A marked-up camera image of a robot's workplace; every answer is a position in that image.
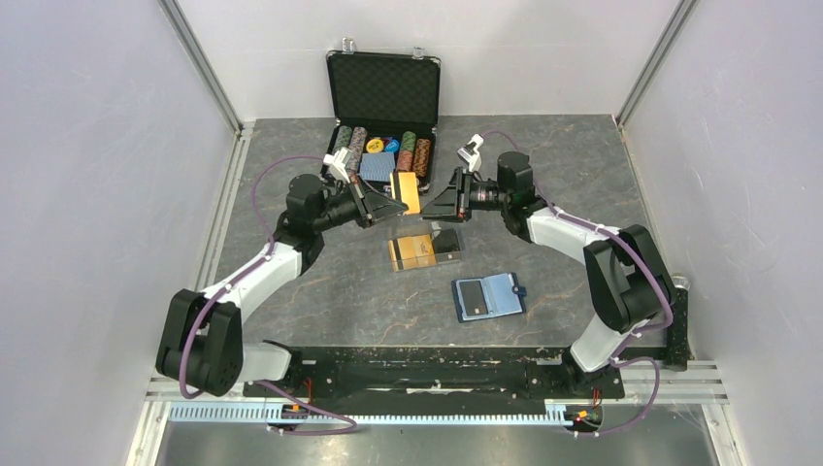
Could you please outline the gold VIP card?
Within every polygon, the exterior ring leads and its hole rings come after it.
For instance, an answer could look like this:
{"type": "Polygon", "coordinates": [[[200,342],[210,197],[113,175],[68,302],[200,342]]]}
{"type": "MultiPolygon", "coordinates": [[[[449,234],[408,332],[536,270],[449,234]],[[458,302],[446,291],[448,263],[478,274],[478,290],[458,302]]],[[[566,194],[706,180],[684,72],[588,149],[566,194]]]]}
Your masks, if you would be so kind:
{"type": "Polygon", "coordinates": [[[404,203],[408,207],[405,211],[406,216],[420,213],[417,176],[414,172],[393,172],[390,178],[390,192],[395,200],[404,203]]]}
{"type": "Polygon", "coordinates": [[[387,242],[392,269],[401,272],[437,264],[430,235],[406,236],[387,242]]]}

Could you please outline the black VIP card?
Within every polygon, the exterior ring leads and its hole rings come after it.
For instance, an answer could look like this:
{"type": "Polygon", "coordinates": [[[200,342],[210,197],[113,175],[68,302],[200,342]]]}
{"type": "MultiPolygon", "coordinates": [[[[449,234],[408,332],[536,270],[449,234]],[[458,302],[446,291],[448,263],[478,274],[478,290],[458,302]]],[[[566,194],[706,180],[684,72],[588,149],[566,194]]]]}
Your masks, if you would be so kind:
{"type": "Polygon", "coordinates": [[[476,320],[488,317],[489,310],[481,280],[460,282],[458,289],[462,303],[461,316],[464,320],[476,320]]]}
{"type": "Polygon", "coordinates": [[[460,235],[455,229],[439,229],[432,233],[432,247],[438,262],[460,260],[462,245],[460,235]]]}

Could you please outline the clear acrylic card box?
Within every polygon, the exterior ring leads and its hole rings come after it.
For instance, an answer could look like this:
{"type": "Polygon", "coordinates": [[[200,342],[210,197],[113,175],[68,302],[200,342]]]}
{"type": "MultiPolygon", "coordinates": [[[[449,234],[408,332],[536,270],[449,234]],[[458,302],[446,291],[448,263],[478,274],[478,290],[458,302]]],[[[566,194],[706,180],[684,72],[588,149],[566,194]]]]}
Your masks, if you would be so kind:
{"type": "Polygon", "coordinates": [[[466,242],[456,224],[421,221],[391,230],[385,248],[392,270],[407,272],[460,261],[466,242]]]}

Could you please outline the blue leather card holder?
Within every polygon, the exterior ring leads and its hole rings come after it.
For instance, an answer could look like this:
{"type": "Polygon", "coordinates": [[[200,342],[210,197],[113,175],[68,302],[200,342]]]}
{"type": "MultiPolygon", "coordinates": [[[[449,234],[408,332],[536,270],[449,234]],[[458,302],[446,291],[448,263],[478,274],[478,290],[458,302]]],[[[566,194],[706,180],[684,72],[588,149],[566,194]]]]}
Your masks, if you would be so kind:
{"type": "Polygon", "coordinates": [[[451,282],[451,291],[455,304],[455,313],[460,323],[489,320],[504,316],[517,316],[526,313],[526,288],[519,282],[515,273],[501,273],[480,278],[459,279],[451,282]],[[461,299],[458,284],[463,281],[481,280],[489,315],[483,319],[464,320],[461,316],[461,299]]]}

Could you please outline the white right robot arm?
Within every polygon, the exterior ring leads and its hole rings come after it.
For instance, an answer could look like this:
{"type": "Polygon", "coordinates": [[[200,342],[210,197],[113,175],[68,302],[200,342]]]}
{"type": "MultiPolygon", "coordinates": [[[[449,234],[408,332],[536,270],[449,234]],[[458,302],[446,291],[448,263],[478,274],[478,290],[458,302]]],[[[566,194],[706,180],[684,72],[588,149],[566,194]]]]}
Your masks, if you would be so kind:
{"type": "Polygon", "coordinates": [[[547,201],[538,193],[528,155],[501,154],[492,180],[456,169],[421,214],[462,222],[475,211],[500,213],[512,235],[584,266],[595,315],[564,353],[560,381],[568,393],[588,394],[599,384],[599,370],[617,366],[630,340],[674,323],[675,285],[650,232],[638,224],[596,224],[547,201]]]}

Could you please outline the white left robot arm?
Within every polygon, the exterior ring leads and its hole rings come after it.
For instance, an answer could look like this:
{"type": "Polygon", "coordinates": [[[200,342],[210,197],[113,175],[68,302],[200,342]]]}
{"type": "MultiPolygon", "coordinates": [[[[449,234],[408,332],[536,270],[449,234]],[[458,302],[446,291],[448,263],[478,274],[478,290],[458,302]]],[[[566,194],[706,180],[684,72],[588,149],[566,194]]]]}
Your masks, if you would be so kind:
{"type": "Polygon", "coordinates": [[[237,383],[258,381],[281,395],[297,393],[305,370],[291,361],[291,350],[272,341],[245,342],[245,322],[313,266],[325,246],[323,232],[349,222],[369,228],[407,208],[362,182],[330,184],[311,174],[292,179],[286,208],[258,254],[222,281],[172,297],[156,371],[176,380],[186,399],[222,396],[237,383]]]}

